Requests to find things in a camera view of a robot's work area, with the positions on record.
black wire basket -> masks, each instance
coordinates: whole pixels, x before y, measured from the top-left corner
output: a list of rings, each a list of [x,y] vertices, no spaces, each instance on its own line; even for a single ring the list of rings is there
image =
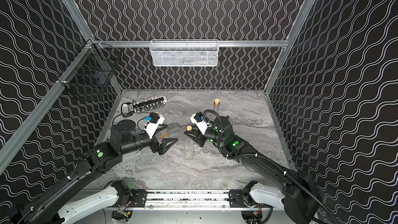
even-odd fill
[[[101,100],[104,90],[110,84],[122,52],[106,44],[94,44],[81,62],[61,81],[69,94],[79,100]]]

black patterned wall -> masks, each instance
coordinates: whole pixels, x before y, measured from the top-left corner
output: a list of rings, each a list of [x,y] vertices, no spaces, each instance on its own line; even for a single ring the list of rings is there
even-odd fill
[[[60,0],[0,0],[0,147],[85,43]]]
[[[98,40],[285,40],[304,0],[75,0]]]
[[[280,47],[220,48],[216,67],[156,67],[148,48],[126,48],[115,75],[125,89],[262,90],[280,52]]]
[[[316,0],[270,94],[341,223],[398,222],[397,30],[398,0]]]
[[[94,147],[115,99],[110,86],[102,101],[62,93],[0,176],[0,223],[8,223],[8,207],[32,201],[73,170]]]
[[[61,0],[0,0],[0,144],[81,51],[85,40]],[[0,223],[8,207],[48,190],[92,148],[112,108],[110,89],[98,102],[65,90],[0,175]]]

black cable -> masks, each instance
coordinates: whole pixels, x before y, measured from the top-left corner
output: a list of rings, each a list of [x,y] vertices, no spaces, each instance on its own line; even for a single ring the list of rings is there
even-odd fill
[[[93,175],[78,175],[78,176],[76,176],[76,177],[74,177],[74,178],[72,178],[72,179],[67,179],[66,180],[66,182],[64,182],[59,188],[57,188],[54,192],[52,192],[49,196],[47,196],[44,200],[42,200],[41,202],[39,202],[35,207],[34,207],[34,209],[36,209],[36,207],[38,207],[40,204],[43,204],[43,205],[46,205],[47,204],[47,202],[48,202],[48,197],[50,197],[50,196],[52,196],[53,194],[55,194],[58,190],[63,190],[64,188],[62,188],[62,187],[67,187],[67,185],[66,186],[64,186],[67,182],[73,182],[74,180],[79,180],[80,178],[82,178],[82,177],[84,177],[84,176],[90,176],[90,177],[94,177]],[[36,220],[36,218],[37,218],[37,215],[38,215],[38,211],[36,211],[36,214],[35,214],[35,220]]]
[[[115,181],[110,181],[107,184],[105,184],[105,187],[103,189],[105,189],[110,183],[114,183]]]
[[[209,122],[209,121],[208,121],[208,118],[206,117],[206,114],[207,114],[208,112],[209,112],[209,113],[212,113],[212,114],[214,114],[214,115],[216,116],[216,118],[220,121],[220,131],[221,131],[221,132],[224,132],[224,126],[222,125],[221,117],[220,117],[220,115],[219,115],[216,111],[213,111],[213,110],[211,110],[211,109],[205,110],[205,111],[203,112],[203,119],[205,119],[207,122]]]
[[[271,208],[269,209],[268,216],[262,222],[260,222],[259,224],[264,224],[264,223],[266,223],[269,220],[269,218],[271,218],[272,210],[273,210],[273,207],[271,206]]]
[[[152,114],[155,114],[155,115],[159,116],[159,114],[157,114],[157,113],[155,113],[155,112],[130,112],[130,113],[128,113],[128,114],[133,114],[133,113],[149,113],[149,114],[152,113]],[[127,114],[127,113],[121,113],[121,114],[116,115],[116,116],[113,118],[113,120],[112,120],[112,125],[114,125],[115,118],[117,118],[117,117],[119,117],[120,115],[123,115],[123,114]]]
[[[103,211],[103,215],[105,216],[105,224],[106,224],[106,213],[105,213],[104,209],[102,209],[102,211]]]
[[[311,198],[313,198],[313,199],[319,204],[319,206],[320,206],[321,208],[323,208],[323,210],[325,210],[326,213],[331,217],[331,219],[333,220],[333,223],[337,224],[336,217],[334,217],[334,215],[333,215],[333,213],[331,212],[331,210],[330,210],[323,202],[321,202],[314,194],[312,194],[311,191],[309,191],[304,185],[302,185],[299,181],[297,181],[296,178],[292,177],[289,173],[287,173],[287,172],[285,171],[285,169],[284,169],[281,165],[279,165],[278,163],[276,163],[275,161],[273,161],[272,159],[270,159],[270,158],[268,158],[268,157],[266,157],[266,156],[258,155],[258,154],[253,154],[253,153],[244,153],[244,154],[239,154],[239,155],[236,155],[236,156],[225,155],[225,154],[223,154],[223,152],[221,151],[221,148],[220,148],[220,139],[221,139],[221,135],[220,135],[220,136],[218,137],[218,139],[217,139],[217,148],[218,148],[218,151],[219,151],[226,159],[232,160],[232,159],[236,159],[236,158],[239,158],[239,157],[250,156],[250,157],[256,157],[256,158],[259,158],[259,157],[260,157],[260,158],[262,158],[262,159],[264,159],[264,160],[270,162],[273,166],[275,166],[277,169],[279,169],[279,171],[281,171],[285,177],[289,178],[289,179],[293,182],[293,184],[294,184],[295,186],[299,187],[301,190],[303,190],[304,192],[306,192],[306,194],[307,194],[308,196],[310,196]]]
[[[125,113],[121,113],[121,114],[116,115],[116,116],[113,118],[113,120],[112,120],[112,125],[113,125],[113,123],[115,122],[115,118],[117,118],[117,117],[119,117],[120,115],[123,115],[123,114],[125,114]]]
[[[144,119],[145,119],[145,118],[142,118],[142,119],[138,120],[138,122],[137,122],[137,127],[138,127],[138,129],[140,129],[140,131],[145,131],[145,130],[142,130],[142,129],[140,128],[140,126],[139,126],[140,121],[142,121],[142,120],[144,120]]]
[[[315,217],[312,217],[311,220],[313,220],[313,221],[315,221],[316,223],[319,223],[319,224],[327,224],[326,222],[323,222],[323,221],[321,221],[321,220],[319,220],[319,219],[317,219]]]
[[[333,220],[333,223],[337,224],[337,220],[336,217],[334,217],[333,213],[331,212],[331,210],[326,207],[326,205],[321,202],[316,196],[314,196],[311,191],[309,191],[304,185],[302,185],[299,181],[296,180],[296,178],[292,177],[290,174],[288,174],[287,172],[283,172],[284,176],[289,178],[294,185],[296,185],[297,187],[299,187],[302,191],[306,192],[307,195],[309,195],[310,197],[312,197],[318,204],[319,206],[321,206],[326,213],[328,213],[328,215],[331,217],[331,219]]]
[[[77,165],[79,164],[79,161],[77,161],[76,162],[76,165],[75,165],[75,167],[73,168],[73,171],[72,171],[72,173],[71,173],[71,177],[73,176],[73,174],[74,174],[74,172],[75,172],[75,170],[76,170],[76,168],[77,168]],[[46,201],[47,199],[48,199],[48,197],[51,197],[53,194],[55,194],[55,193],[57,193],[60,189],[63,189],[62,187],[67,183],[67,182],[69,182],[70,180],[69,179],[67,179],[59,188],[57,188],[54,192],[52,192],[50,195],[48,195],[46,198],[44,198],[44,199],[42,199],[36,206],[35,206],[35,208],[37,207],[37,206],[39,206],[40,204],[42,204],[44,201]]]

wire mesh basket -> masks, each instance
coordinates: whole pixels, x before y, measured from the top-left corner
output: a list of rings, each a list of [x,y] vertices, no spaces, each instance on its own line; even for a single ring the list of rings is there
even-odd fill
[[[149,51],[154,66],[204,66],[218,64],[218,40],[152,40]]]
[[[69,93],[79,100],[99,100],[109,85],[122,52],[107,44],[94,44],[66,81]]]

marble table surface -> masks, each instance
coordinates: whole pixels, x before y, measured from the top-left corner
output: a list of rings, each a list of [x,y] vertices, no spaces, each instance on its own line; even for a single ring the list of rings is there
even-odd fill
[[[225,159],[212,143],[200,148],[184,135],[186,127],[192,125],[191,115],[213,109],[215,98],[220,99],[219,114],[229,115],[236,135],[288,167],[262,91],[124,91],[115,115],[120,113],[122,103],[141,102],[161,95],[167,97],[167,103],[157,111],[165,117],[168,128],[156,136],[168,133],[168,138],[179,141],[162,156],[152,153],[150,148],[124,155],[120,164],[89,184],[87,189],[103,188],[107,182],[119,179],[125,180],[131,188],[144,189],[240,189],[251,180],[272,186],[270,180],[252,169]],[[144,116],[134,114],[128,119],[137,121]],[[115,124],[123,119],[117,117]]]

